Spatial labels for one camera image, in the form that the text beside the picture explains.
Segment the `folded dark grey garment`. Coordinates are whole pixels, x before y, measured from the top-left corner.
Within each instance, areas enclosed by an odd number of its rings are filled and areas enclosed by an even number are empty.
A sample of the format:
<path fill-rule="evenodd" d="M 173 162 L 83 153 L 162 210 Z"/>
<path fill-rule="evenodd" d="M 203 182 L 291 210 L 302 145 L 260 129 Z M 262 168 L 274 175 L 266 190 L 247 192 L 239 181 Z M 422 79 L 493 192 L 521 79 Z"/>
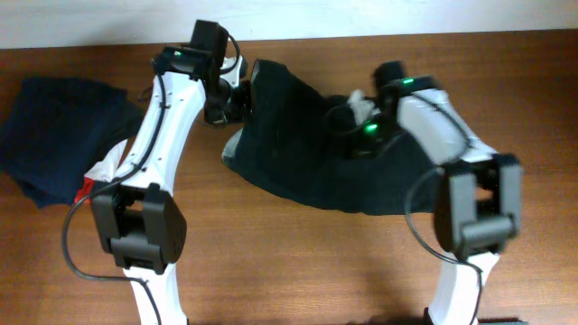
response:
<path fill-rule="evenodd" d="M 108 153 L 114 146 L 135 136 L 144 120 L 144 110 L 126 101 L 108 124 L 100 148 Z"/>

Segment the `folded navy blue garment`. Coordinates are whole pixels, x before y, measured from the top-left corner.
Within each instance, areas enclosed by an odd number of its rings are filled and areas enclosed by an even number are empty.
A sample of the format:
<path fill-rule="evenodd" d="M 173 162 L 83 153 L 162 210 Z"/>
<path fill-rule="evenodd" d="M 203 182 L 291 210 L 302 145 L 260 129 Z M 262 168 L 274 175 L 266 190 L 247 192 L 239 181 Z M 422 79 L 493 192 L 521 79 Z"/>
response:
<path fill-rule="evenodd" d="M 72 204 L 126 101 L 124 89 L 90 79 L 25 79 L 1 126 L 1 170 L 40 209 Z"/>

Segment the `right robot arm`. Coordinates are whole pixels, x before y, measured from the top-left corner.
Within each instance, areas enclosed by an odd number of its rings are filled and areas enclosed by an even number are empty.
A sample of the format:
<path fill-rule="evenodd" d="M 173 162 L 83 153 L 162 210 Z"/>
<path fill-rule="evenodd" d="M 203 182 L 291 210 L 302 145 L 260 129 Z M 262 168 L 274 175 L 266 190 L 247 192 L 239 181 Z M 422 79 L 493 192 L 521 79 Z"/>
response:
<path fill-rule="evenodd" d="M 404 135 L 417 141 L 432 166 L 409 187 L 404 214 L 420 246 L 441 262 L 422 322 L 478 324 L 489 273 L 521 228 L 521 163 L 481 141 L 433 77 L 409 77 L 404 64 L 394 60 L 375 69 L 373 83 L 377 94 L 370 108 L 353 110 L 348 155 L 376 158 Z M 440 179 L 433 209 L 439 250 L 424 241 L 412 220 L 415 195 L 433 177 Z"/>

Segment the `folded red garment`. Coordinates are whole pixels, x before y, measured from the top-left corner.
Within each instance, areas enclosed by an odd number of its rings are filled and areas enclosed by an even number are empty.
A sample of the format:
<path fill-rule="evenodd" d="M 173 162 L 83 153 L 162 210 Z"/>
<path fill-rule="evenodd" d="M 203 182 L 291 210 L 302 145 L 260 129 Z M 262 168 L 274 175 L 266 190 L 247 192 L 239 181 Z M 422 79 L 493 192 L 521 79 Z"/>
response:
<path fill-rule="evenodd" d="M 74 202 L 78 203 L 83 197 L 89 196 L 94 187 L 95 181 L 91 178 L 85 177 L 82 187 L 77 191 Z"/>

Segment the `black shorts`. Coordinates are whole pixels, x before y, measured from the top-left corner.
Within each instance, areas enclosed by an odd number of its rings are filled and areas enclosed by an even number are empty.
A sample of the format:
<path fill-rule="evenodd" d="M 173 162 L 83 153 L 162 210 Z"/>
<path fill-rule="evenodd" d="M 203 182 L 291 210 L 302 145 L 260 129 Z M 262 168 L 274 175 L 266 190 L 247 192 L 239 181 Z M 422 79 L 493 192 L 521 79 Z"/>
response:
<path fill-rule="evenodd" d="M 401 215 L 406 193 L 433 166 L 419 143 L 402 135 L 384 153 L 351 159 L 350 141 L 323 125 L 343 95 L 324 97 L 284 64 L 258 60 L 250 80 L 253 112 L 226 143 L 221 159 L 231 171 L 276 196 L 317 209 L 370 216 Z"/>

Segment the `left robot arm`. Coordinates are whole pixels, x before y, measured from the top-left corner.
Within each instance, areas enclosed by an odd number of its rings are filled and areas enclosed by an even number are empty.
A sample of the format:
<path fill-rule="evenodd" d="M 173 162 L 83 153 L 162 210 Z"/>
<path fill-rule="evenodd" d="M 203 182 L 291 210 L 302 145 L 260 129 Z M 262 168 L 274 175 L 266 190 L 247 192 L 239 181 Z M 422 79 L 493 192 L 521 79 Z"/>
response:
<path fill-rule="evenodd" d="M 199 20 L 189 42 L 154 58 L 151 99 L 136 139 L 110 182 L 90 199 L 98 238 L 131 283 L 143 324 L 186 324 L 176 265 L 187 234 L 173 199 L 182 150 L 197 116 L 212 126 L 242 122 L 250 96 L 247 62 L 219 23 Z"/>

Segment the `folded white garment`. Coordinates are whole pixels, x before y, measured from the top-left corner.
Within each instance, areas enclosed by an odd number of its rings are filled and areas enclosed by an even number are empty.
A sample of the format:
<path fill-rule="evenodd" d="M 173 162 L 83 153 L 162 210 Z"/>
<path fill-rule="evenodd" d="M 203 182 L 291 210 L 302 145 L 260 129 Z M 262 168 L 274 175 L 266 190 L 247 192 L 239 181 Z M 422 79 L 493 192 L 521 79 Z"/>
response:
<path fill-rule="evenodd" d="M 93 181 L 111 182 L 126 149 L 127 140 L 112 147 L 105 157 L 96 162 L 84 176 Z"/>

